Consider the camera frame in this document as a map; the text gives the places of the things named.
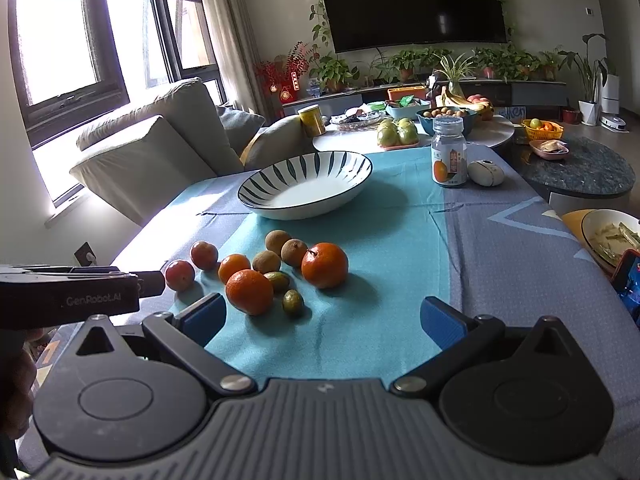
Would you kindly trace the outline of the person's left hand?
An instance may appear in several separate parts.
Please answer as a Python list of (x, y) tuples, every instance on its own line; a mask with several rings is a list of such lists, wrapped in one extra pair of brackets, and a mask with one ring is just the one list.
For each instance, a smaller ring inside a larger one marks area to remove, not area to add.
[(24, 349), (1, 373), (1, 432), (10, 440), (23, 437), (29, 427), (36, 374), (35, 363)]

